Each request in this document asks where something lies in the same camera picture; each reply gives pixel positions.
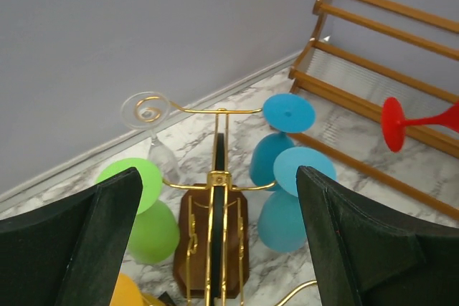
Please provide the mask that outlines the green plastic goblet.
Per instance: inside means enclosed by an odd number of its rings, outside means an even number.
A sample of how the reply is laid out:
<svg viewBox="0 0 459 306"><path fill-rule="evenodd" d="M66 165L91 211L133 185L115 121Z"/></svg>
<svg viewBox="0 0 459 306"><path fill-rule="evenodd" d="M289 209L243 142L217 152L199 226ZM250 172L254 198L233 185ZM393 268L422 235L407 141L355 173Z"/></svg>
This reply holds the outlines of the green plastic goblet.
<svg viewBox="0 0 459 306"><path fill-rule="evenodd" d="M163 182L158 167L143 158L124 158L106 167L96 181L104 181L128 168L137 169L143 184L128 252L140 264L156 264L175 252L180 238L174 214L159 199Z"/></svg>

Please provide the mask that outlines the blue plastic goblet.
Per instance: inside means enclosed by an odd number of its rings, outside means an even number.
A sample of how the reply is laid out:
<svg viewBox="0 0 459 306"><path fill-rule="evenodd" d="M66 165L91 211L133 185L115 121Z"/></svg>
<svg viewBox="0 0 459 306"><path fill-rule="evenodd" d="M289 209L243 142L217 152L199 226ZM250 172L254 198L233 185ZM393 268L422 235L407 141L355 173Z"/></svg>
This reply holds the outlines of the blue plastic goblet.
<svg viewBox="0 0 459 306"><path fill-rule="evenodd" d="M256 186L264 186L275 180L275 159L284 150L294 146L289 135L306 131L316 120L316 111L312 104L291 93L269 97L263 104L262 114L267 123L277 131L266 135L253 151L249 176Z"/></svg>
<svg viewBox="0 0 459 306"><path fill-rule="evenodd" d="M275 252L294 252L307 240L296 186L296 173L301 166L311 166L336 179L332 160L312 148L289 148L275 159L273 173L280 190L264 203L257 223L260 240Z"/></svg>

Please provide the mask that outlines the clear wine glass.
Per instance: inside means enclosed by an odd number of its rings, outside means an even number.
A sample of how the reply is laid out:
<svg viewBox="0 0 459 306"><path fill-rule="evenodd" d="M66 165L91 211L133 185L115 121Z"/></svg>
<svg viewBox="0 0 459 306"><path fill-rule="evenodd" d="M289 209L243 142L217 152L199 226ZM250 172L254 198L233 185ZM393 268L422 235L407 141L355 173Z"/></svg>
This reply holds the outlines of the clear wine glass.
<svg viewBox="0 0 459 306"><path fill-rule="evenodd" d="M167 181L179 184L180 170L176 156L157 135L158 127L167 119L170 111L171 103L160 92L139 92L122 104L120 115L127 127L150 133L148 159L161 170Z"/></svg>

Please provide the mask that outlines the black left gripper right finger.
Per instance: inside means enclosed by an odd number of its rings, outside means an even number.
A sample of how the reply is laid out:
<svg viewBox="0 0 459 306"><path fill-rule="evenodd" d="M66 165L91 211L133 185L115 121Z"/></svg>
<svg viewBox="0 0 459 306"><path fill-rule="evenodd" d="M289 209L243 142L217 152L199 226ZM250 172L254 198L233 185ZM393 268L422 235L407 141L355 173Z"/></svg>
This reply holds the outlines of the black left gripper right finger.
<svg viewBox="0 0 459 306"><path fill-rule="evenodd" d="M315 168L296 184L323 305L457 305L458 229L396 211Z"/></svg>

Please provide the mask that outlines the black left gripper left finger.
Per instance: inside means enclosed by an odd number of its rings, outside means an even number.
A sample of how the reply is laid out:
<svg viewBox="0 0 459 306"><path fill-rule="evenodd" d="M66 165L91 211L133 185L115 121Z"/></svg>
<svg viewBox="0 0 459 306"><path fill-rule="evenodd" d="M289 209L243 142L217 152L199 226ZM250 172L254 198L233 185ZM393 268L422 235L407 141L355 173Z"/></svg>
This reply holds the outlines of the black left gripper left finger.
<svg viewBox="0 0 459 306"><path fill-rule="evenodd" d="M109 305L142 190L128 168L1 220L1 304Z"/></svg>

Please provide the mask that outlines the yellow plastic goblet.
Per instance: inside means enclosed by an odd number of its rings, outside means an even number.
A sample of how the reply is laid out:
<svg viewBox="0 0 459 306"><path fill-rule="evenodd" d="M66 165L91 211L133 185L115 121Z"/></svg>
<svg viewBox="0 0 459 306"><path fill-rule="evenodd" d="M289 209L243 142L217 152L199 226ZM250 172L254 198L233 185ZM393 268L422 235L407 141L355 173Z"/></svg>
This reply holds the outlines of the yellow plastic goblet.
<svg viewBox="0 0 459 306"><path fill-rule="evenodd" d="M143 294L137 284L126 274L119 273L110 306L166 306L154 296Z"/></svg>

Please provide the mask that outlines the red plastic goblet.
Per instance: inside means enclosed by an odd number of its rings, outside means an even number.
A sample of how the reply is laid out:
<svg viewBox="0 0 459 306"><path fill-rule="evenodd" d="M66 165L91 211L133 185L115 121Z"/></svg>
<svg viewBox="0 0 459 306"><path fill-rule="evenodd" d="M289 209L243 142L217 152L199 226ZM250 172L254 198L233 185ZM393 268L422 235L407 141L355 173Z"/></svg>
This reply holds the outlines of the red plastic goblet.
<svg viewBox="0 0 459 306"><path fill-rule="evenodd" d="M420 125L440 125L458 132L458 102L439 115L407 119L404 110L395 97L388 97L382 107L381 129L387 147L394 153L404 145L406 128Z"/></svg>

